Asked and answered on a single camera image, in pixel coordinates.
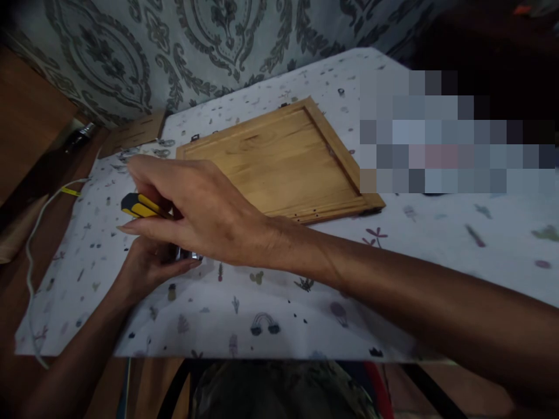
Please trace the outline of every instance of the wooden board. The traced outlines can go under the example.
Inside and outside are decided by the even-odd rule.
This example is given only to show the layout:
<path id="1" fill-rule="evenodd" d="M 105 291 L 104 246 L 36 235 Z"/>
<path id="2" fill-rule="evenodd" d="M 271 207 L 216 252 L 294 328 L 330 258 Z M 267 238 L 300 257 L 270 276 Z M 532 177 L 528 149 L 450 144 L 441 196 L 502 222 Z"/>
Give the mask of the wooden board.
<path id="1" fill-rule="evenodd" d="M 164 121 L 165 111 L 163 110 L 114 128 L 103 144 L 99 158 L 154 141 L 161 135 Z"/>
<path id="2" fill-rule="evenodd" d="M 195 143 L 177 159 L 212 160 L 256 208 L 302 224 L 385 207 L 359 192 L 359 166 L 312 98 Z"/>

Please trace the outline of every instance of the fingernail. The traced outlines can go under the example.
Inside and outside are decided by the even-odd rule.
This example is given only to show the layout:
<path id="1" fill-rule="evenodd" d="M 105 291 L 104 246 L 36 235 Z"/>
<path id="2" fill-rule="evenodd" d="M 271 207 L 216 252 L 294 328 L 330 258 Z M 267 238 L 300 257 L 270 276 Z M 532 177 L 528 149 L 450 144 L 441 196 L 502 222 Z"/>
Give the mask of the fingernail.
<path id="1" fill-rule="evenodd" d="M 126 224 L 124 224 L 123 226 L 116 226 L 116 228 L 126 234 L 136 234 L 136 231 L 130 227 L 126 227 Z"/>

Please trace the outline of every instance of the damask wallpaper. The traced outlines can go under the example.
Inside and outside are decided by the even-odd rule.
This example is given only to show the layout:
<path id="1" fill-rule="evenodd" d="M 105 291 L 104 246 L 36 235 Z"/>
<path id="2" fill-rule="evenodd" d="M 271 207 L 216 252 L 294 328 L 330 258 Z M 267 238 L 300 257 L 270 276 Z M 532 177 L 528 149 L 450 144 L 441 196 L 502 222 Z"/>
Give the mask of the damask wallpaper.
<path id="1" fill-rule="evenodd" d="M 29 0 L 4 43 L 109 127 L 353 47 L 405 59 L 457 0 Z"/>

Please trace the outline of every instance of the patterned tablecloth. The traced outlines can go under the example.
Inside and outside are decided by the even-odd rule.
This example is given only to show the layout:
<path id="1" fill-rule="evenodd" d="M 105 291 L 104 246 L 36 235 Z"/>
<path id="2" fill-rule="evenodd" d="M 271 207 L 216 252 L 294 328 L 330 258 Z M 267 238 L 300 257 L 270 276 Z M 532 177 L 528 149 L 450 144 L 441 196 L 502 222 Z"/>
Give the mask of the patterned tablecloth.
<path id="1" fill-rule="evenodd" d="M 375 49 L 353 49 L 170 116 L 162 137 L 176 146 L 313 97 L 359 162 L 359 73 L 402 67 Z M 137 152 L 164 147 L 146 144 Z M 66 235 L 34 301 L 34 339 L 57 355 L 111 287 L 133 237 L 120 200 L 135 190 L 111 156 L 95 163 Z M 382 194 L 382 214 L 312 226 L 478 276 L 559 307 L 559 201 L 491 194 Z M 16 353 L 32 354 L 24 319 Z M 205 258 L 142 301 L 117 356 L 335 358 L 404 361 L 419 346 L 407 333 L 334 289 L 286 272 Z"/>

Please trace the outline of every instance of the wrist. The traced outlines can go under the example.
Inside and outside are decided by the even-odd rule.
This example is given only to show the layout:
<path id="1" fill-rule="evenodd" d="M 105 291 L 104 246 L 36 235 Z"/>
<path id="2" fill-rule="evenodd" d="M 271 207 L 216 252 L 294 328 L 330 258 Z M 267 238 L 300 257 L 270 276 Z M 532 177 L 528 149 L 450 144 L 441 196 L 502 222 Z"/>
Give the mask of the wrist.
<path id="1" fill-rule="evenodd" d="M 313 251 L 313 231 L 283 216 L 270 217 L 268 224 L 272 245 L 267 249 L 263 267 L 299 272 Z"/>
<path id="2" fill-rule="evenodd" d="M 131 288 L 126 284 L 127 281 L 123 280 L 119 274 L 105 296 L 105 299 L 110 305 L 129 310 L 139 302 L 137 296 L 135 296 Z"/>

